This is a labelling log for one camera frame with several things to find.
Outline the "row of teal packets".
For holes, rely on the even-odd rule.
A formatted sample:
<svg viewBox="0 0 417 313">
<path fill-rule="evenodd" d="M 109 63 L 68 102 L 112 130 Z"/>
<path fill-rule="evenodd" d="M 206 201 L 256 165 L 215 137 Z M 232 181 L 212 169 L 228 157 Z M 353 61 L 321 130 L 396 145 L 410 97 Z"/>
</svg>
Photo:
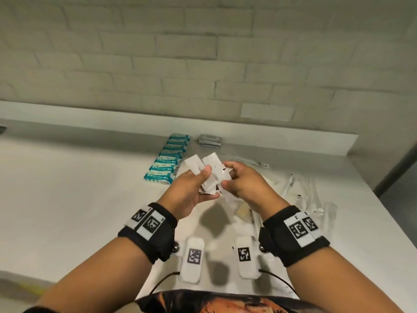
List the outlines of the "row of teal packets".
<svg viewBox="0 0 417 313">
<path fill-rule="evenodd" d="M 171 185 L 189 142 L 187 134 L 171 134 L 143 179 L 150 183 Z"/>
</svg>

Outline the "person's left hand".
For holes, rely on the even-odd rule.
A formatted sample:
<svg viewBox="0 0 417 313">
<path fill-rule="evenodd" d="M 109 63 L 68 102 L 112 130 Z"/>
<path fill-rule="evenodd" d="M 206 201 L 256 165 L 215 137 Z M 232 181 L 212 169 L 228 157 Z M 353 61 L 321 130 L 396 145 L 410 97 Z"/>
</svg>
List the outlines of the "person's left hand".
<svg viewBox="0 0 417 313">
<path fill-rule="evenodd" d="M 200 203 L 216 200 L 219 194 L 202 194 L 201 186 L 192 186 L 189 182 L 189 171 L 182 173 L 168 187 L 163 195 L 156 201 L 177 220 L 189 216 L 194 207 Z"/>
</svg>

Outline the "white marker-tagged device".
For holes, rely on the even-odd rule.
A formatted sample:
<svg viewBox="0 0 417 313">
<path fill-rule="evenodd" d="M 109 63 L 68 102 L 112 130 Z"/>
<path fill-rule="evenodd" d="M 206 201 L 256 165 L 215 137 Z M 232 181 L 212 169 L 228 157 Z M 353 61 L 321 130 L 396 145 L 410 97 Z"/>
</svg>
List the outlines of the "white marker-tagged device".
<svg viewBox="0 0 417 313">
<path fill-rule="evenodd" d="M 202 238 L 190 236 L 179 243 L 176 253 L 181 258 L 179 279 L 182 283 L 198 284 L 201 279 L 205 253 L 205 242 Z"/>
<path fill-rule="evenodd" d="M 253 236 L 237 236 L 234 242 L 237 270 L 242 279 L 256 280 L 260 277 L 258 256 L 260 251 Z"/>
</svg>

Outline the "person's printed shirt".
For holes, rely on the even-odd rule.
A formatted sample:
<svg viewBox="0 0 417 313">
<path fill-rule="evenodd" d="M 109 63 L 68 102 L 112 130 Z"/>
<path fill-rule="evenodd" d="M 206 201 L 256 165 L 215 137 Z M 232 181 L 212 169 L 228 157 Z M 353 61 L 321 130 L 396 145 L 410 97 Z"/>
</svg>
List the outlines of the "person's printed shirt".
<svg viewBox="0 0 417 313">
<path fill-rule="evenodd" d="M 142 313 L 327 313 L 309 302 L 274 295 L 164 290 L 135 301 Z"/>
</svg>

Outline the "white paper sachet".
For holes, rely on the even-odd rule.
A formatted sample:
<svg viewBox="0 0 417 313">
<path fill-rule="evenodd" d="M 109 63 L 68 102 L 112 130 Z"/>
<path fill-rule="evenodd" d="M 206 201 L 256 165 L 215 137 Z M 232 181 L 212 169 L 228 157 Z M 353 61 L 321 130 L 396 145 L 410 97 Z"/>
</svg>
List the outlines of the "white paper sachet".
<svg viewBox="0 0 417 313">
<path fill-rule="evenodd" d="M 217 191 L 217 188 L 218 188 L 218 184 L 217 184 L 216 177 L 213 174 L 213 170 L 214 170 L 214 166 L 216 164 L 220 165 L 222 162 L 220 161 L 220 159 L 218 158 L 218 156 L 215 152 L 213 152 L 210 155 L 202 158 L 202 161 L 206 166 L 211 166 L 211 168 L 212 168 L 211 176 L 206 181 L 207 189 L 204 189 L 203 193 L 205 193 L 205 194 L 215 194 L 216 191 Z"/>
<path fill-rule="evenodd" d="M 199 175 L 201 171 L 205 170 L 206 165 L 203 163 L 201 158 L 195 154 L 185 159 L 185 164 L 192 171 L 194 175 Z"/>
</svg>

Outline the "clear-wrapped long stick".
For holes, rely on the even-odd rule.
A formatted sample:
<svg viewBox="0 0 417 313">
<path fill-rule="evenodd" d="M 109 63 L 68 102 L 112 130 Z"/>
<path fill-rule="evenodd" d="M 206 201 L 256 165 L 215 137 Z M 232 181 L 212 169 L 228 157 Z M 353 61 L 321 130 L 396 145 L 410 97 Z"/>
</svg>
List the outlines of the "clear-wrapped long stick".
<svg viewBox="0 0 417 313">
<path fill-rule="evenodd" d="M 286 200 L 286 196 L 287 196 L 289 190 L 293 187 L 294 182 L 295 182 L 294 174 L 290 174 L 289 179 L 288 179 L 287 183 L 285 184 L 285 186 L 284 186 L 284 188 L 281 192 L 281 197 L 284 200 Z"/>
</svg>

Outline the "clear-wrapped swab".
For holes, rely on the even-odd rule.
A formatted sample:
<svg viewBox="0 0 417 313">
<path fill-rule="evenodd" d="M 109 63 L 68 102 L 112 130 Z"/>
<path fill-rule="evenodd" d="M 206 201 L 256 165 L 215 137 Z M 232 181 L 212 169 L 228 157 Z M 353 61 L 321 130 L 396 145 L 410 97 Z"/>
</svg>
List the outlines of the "clear-wrapped swab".
<svg viewBox="0 0 417 313">
<path fill-rule="evenodd" d="M 246 158 L 246 157 L 241 157 L 241 156 L 237 156 L 237 155 L 233 155 L 233 158 L 236 159 L 237 161 L 250 163 L 252 165 L 256 165 L 256 166 L 259 166 L 261 168 L 266 168 L 266 169 L 270 168 L 270 165 L 268 163 L 261 162 L 261 161 L 258 161 L 258 160 L 252 159 L 252 158 Z"/>
</svg>

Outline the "clear plastic wrapper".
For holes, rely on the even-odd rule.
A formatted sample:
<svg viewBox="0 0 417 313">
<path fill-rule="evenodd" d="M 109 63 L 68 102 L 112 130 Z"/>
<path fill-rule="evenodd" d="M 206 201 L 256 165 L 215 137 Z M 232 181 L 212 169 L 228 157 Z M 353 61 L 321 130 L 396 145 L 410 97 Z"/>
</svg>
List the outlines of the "clear plastic wrapper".
<svg viewBox="0 0 417 313">
<path fill-rule="evenodd" d="M 321 200 L 315 180 L 310 176 L 299 177 L 301 194 L 297 203 L 300 210 L 306 211 L 327 236 L 332 236 L 336 224 L 338 206 L 329 201 Z"/>
</svg>

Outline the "person's left forearm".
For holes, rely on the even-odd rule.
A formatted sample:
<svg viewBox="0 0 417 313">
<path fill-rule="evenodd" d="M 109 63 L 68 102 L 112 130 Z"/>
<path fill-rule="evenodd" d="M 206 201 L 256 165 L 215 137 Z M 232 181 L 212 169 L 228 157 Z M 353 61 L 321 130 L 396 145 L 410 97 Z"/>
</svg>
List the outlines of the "person's left forearm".
<svg viewBox="0 0 417 313">
<path fill-rule="evenodd" d="M 136 299 L 152 266 L 132 241 L 117 237 L 23 313 L 113 313 Z"/>
</svg>

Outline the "stack of grey packets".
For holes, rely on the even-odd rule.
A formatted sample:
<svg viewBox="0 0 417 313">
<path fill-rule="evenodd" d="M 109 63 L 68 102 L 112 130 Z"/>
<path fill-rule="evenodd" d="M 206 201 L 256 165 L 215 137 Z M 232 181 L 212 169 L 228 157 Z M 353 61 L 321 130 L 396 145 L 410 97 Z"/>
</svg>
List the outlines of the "stack of grey packets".
<svg viewBox="0 0 417 313">
<path fill-rule="evenodd" d="M 202 147 L 212 147 L 212 148 L 221 148 L 222 147 L 222 137 L 201 134 L 198 137 L 199 145 Z"/>
</svg>

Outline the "white sachet with black mark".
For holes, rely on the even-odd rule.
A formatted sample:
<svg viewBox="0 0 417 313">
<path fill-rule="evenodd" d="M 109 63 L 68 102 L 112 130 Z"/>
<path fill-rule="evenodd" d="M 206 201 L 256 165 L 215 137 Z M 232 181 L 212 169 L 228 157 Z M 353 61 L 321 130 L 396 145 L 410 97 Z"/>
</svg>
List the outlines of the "white sachet with black mark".
<svg viewBox="0 0 417 313">
<path fill-rule="evenodd" d="M 225 189 L 222 187 L 222 181 L 230 181 L 232 177 L 225 166 L 221 163 L 220 165 L 216 164 L 213 169 L 213 174 L 216 177 L 218 188 L 221 194 L 225 193 Z"/>
</svg>

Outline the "person's right hand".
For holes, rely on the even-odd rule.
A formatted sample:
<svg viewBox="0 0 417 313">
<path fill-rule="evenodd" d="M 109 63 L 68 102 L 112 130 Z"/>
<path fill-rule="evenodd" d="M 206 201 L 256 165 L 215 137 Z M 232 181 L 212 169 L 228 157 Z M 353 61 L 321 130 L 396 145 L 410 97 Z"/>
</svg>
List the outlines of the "person's right hand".
<svg viewBox="0 0 417 313">
<path fill-rule="evenodd" d="M 263 221 L 290 206 L 254 168 L 244 164 L 242 173 L 229 173 L 232 180 L 222 181 L 222 187 L 244 200 Z"/>
</svg>

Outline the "person's right forearm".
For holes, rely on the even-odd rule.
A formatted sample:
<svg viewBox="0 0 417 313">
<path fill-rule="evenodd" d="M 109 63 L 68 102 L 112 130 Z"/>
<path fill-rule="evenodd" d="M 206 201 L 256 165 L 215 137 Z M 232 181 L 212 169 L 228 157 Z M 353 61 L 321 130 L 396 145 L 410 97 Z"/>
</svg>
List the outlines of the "person's right forearm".
<svg viewBox="0 0 417 313">
<path fill-rule="evenodd" d="M 379 287 L 331 247 L 287 269 L 301 300 L 330 313 L 404 313 Z"/>
</svg>

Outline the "beige square pad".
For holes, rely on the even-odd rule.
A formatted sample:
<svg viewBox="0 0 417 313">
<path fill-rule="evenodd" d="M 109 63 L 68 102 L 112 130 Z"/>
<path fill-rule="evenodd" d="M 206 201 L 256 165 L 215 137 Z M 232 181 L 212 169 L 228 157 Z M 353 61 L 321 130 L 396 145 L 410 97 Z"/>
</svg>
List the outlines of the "beige square pad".
<svg viewBox="0 0 417 313">
<path fill-rule="evenodd" d="M 246 223 L 252 222 L 252 211 L 248 204 L 242 204 L 236 211 L 235 216 Z"/>
</svg>

